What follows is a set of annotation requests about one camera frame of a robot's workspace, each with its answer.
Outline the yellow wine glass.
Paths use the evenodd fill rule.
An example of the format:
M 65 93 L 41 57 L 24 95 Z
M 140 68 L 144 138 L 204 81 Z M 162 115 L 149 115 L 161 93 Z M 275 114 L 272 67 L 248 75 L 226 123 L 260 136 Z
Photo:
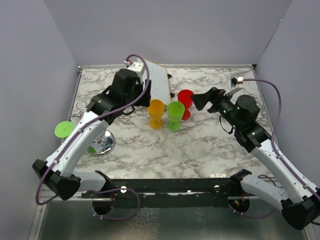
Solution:
M 163 125 L 162 116 L 164 114 L 165 105 L 159 99 L 152 99 L 147 108 L 148 116 L 150 117 L 149 126 L 154 129 L 160 129 Z

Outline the red wine glass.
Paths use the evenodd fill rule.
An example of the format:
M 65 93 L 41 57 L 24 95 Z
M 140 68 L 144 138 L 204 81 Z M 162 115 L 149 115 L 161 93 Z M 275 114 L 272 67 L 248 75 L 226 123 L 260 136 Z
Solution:
M 177 100 L 180 103 L 182 103 L 184 105 L 184 108 L 185 108 L 184 114 L 182 116 L 182 120 L 188 120 L 190 118 L 190 116 L 191 116 L 190 108 L 193 105 L 193 100 L 191 99 L 191 96 L 193 94 L 194 93 L 191 90 L 183 89 L 177 95 Z

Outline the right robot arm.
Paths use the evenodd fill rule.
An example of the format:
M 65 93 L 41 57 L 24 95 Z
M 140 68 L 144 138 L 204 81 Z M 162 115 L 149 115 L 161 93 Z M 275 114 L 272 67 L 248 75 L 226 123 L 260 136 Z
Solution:
M 320 215 L 320 189 L 305 177 L 280 151 L 271 135 L 256 121 L 260 108 L 254 97 L 240 95 L 235 103 L 223 89 L 211 88 L 206 93 L 193 94 L 191 99 L 197 110 L 207 103 L 209 113 L 219 113 L 233 128 L 236 141 L 256 157 L 280 183 L 277 188 L 246 173 L 230 182 L 229 189 L 240 196 L 253 194 L 281 212 L 286 222 L 302 230 Z

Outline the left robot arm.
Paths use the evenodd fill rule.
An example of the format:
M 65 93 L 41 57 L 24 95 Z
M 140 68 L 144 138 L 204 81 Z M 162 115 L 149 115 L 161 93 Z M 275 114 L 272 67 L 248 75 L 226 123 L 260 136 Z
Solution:
M 125 109 L 147 107 L 151 100 L 151 80 L 142 80 L 138 73 L 122 68 L 112 84 L 91 98 L 86 112 L 66 140 L 45 160 L 36 159 L 32 169 L 57 197 L 70 199 L 81 191 L 94 191 L 106 197 L 111 190 L 102 173 L 75 173 L 74 169 L 91 143 L 124 114 Z

